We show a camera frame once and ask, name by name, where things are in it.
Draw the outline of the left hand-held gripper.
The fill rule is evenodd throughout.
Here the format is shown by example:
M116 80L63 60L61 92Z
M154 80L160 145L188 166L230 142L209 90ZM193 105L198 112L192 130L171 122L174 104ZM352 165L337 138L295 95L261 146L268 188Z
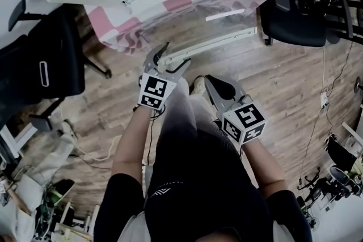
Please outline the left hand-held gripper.
M177 85L177 81L191 64L191 59L184 60L175 70L158 71L158 61L169 46L169 41L151 50L144 62L144 72L139 80L140 93L138 105L162 109L168 97Z

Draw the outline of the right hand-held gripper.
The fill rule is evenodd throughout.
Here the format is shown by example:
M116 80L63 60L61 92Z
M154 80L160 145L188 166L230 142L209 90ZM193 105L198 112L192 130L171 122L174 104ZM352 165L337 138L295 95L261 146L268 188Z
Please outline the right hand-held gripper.
M237 81L209 74L205 76L205 87L211 103L217 109L224 133L239 145L262 135L267 123L262 107L249 95L244 96ZM225 105L225 100L231 100L229 107Z

